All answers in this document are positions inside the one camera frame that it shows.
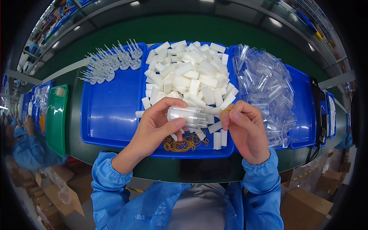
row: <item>yellow rubber band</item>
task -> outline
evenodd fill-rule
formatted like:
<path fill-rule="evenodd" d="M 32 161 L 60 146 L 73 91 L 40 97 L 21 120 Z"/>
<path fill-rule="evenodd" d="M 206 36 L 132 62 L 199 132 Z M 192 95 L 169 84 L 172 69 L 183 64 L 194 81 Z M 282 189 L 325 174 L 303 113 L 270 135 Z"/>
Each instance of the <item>yellow rubber band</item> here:
<path fill-rule="evenodd" d="M 219 114 L 219 119 L 220 119 L 220 121 L 221 121 L 221 114 L 222 114 L 222 112 L 224 112 L 224 111 L 226 111 L 226 110 L 234 110 L 234 109 L 224 109 L 223 111 L 221 111 L 221 113 Z"/>

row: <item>green plastic tray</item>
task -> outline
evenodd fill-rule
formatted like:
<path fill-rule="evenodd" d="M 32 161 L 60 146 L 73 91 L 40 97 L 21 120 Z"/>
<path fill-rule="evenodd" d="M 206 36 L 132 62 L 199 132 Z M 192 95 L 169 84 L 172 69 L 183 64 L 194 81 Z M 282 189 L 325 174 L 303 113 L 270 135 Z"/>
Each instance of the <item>green plastic tray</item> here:
<path fill-rule="evenodd" d="M 56 95 L 58 87 L 63 88 L 65 97 Z M 47 146 L 60 157 L 65 154 L 65 114 L 68 101 L 68 85 L 52 87 L 47 101 L 46 142 Z"/>

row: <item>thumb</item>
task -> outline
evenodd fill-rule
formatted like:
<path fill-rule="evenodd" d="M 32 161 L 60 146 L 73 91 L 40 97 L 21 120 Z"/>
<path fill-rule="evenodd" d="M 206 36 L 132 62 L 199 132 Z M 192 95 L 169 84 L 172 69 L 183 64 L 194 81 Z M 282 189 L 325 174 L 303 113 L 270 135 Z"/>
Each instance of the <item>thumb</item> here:
<path fill-rule="evenodd" d="M 160 138 L 164 139 L 170 134 L 177 132 L 181 127 L 184 126 L 184 123 L 185 123 L 184 118 L 181 117 L 167 122 L 165 125 L 158 128 Z"/>
<path fill-rule="evenodd" d="M 256 136 L 255 134 L 259 127 L 249 120 L 246 115 L 232 110 L 229 113 L 229 117 L 234 124 L 245 129 L 250 137 Z"/>

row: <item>right hand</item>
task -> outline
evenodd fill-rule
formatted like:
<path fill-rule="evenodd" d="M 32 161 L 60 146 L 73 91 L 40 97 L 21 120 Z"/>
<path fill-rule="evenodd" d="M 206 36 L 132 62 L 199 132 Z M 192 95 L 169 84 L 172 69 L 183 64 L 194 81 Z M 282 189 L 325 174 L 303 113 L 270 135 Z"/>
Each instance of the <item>right hand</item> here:
<path fill-rule="evenodd" d="M 32 136 L 34 134 L 33 120 L 30 115 L 26 116 L 24 127 L 27 130 L 29 136 Z"/>
<path fill-rule="evenodd" d="M 245 101 L 230 104 L 221 114 L 222 129 L 229 130 L 240 155 L 249 164 L 261 164 L 270 157 L 268 139 L 260 110 Z"/>

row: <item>worker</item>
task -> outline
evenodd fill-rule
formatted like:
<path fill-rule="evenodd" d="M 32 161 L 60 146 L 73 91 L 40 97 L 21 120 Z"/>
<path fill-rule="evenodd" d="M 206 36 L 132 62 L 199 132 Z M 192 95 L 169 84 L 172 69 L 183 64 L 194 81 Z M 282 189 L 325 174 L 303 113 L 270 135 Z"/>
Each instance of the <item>worker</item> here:
<path fill-rule="evenodd" d="M 25 51 L 30 52 L 31 54 L 35 55 L 36 57 L 32 57 L 31 55 L 27 58 L 27 61 L 34 63 L 37 59 L 37 57 L 39 57 L 41 55 L 41 51 L 40 51 L 40 47 L 33 43 L 30 46 L 26 46 L 24 47 Z"/>
<path fill-rule="evenodd" d="M 17 120 L 16 129 L 6 121 L 4 114 L 1 119 L 1 154 L 12 155 L 21 168 L 43 169 L 66 162 L 68 155 L 60 157 L 44 140 L 35 136 L 31 116 L 26 117 L 24 127 L 20 120 Z"/>
<path fill-rule="evenodd" d="M 73 7 L 75 7 L 74 3 L 71 0 L 56 0 L 54 6 L 55 8 L 59 7 L 59 16 L 65 15 Z"/>
<path fill-rule="evenodd" d="M 244 158 L 241 182 L 181 184 L 154 182 L 142 195 L 129 201 L 126 189 L 132 169 L 151 155 L 170 134 L 183 139 L 184 119 L 167 121 L 170 106 L 186 107 L 177 98 L 163 98 L 143 117 L 131 142 L 119 154 L 101 151 L 91 183 L 96 229 L 283 229 L 280 216 L 278 158 L 268 140 L 260 110 L 244 102 L 229 105 L 221 114 Z"/>

